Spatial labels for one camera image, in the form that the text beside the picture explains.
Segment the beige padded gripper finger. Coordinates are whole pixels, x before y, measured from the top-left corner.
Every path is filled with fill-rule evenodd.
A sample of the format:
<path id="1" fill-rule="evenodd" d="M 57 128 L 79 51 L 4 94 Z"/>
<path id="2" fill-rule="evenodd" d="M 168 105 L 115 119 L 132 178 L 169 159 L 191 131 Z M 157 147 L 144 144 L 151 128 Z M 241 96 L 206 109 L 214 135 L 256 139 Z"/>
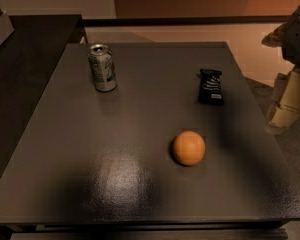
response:
<path id="1" fill-rule="evenodd" d="M 274 82 L 271 104 L 266 113 L 265 130 L 281 134 L 300 116 L 300 66 L 288 74 L 279 73 Z"/>

